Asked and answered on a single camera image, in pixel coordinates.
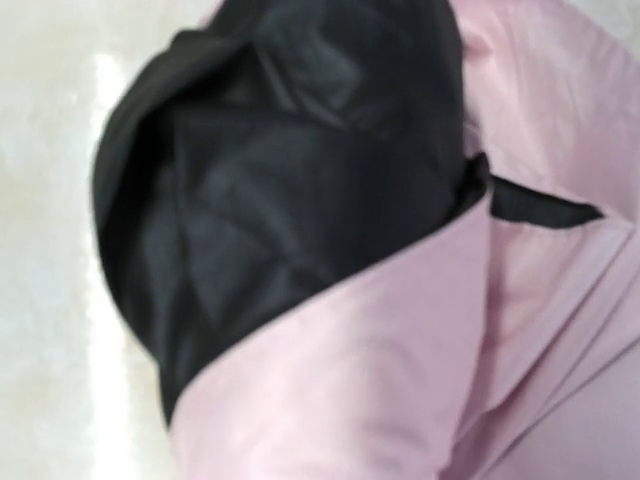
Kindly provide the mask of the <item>pink and black umbrella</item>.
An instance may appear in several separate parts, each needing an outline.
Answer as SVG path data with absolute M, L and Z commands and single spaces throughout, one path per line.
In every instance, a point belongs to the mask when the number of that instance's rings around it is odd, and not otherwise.
M 218 1 L 93 205 L 186 479 L 635 479 L 639 62 L 566 1 Z

